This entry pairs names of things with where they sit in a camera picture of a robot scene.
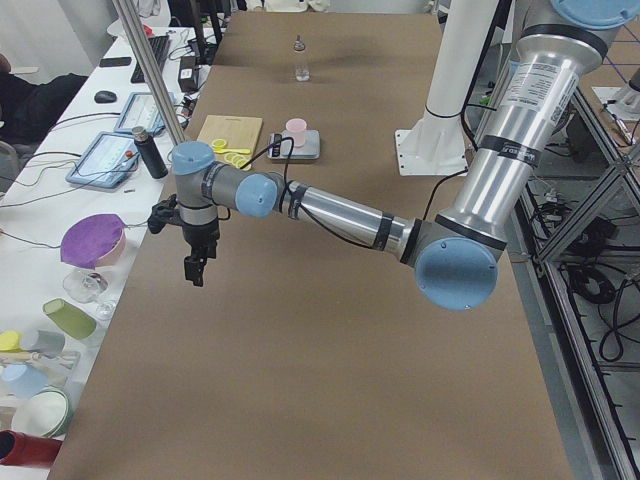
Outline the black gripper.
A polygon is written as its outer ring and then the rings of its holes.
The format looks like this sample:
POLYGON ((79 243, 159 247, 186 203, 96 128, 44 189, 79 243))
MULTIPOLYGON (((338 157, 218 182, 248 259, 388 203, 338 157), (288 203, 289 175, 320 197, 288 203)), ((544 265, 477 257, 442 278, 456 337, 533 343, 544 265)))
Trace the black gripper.
POLYGON ((202 287, 206 258, 216 258, 217 241, 220 238, 219 221, 215 217, 204 224, 189 223, 182 217, 180 207, 176 194, 160 201, 152 207, 147 227, 152 234, 160 233, 166 225, 182 229, 183 238, 190 245, 192 255, 184 258, 185 279, 194 286, 202 287))

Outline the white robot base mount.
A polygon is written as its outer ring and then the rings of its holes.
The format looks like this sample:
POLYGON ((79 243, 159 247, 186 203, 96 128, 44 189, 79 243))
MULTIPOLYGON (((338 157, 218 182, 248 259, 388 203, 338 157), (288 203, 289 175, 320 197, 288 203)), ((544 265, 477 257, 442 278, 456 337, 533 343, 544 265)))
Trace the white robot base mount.
POLYGON ((463 110, 483 49, 510 10, 509 1, 449 3, 423 116, 395 132, 402 176, 446 176, 467 167, 463 110))

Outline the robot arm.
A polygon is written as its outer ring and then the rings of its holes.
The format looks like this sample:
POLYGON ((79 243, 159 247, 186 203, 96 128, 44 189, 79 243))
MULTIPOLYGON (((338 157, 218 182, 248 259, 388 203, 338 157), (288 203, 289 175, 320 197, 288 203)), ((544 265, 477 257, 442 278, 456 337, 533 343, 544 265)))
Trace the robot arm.
POLYGON ((220 208, 264 218, 307 219, 352 245, 411 266, 421 293, 449 310, 484 303, 498 277, 503 226, 538 166, 580 78, 599 67, 618 30, 638 15, 635 1, 534 1, 522 18, 517 62, 488 121, 453 204, 433 221, 408 221, 290 180, 218 162, 190 141, 172 153, 177 191, 156 204, 147 225, 182 229, 195 285, 216 253, 220 208))

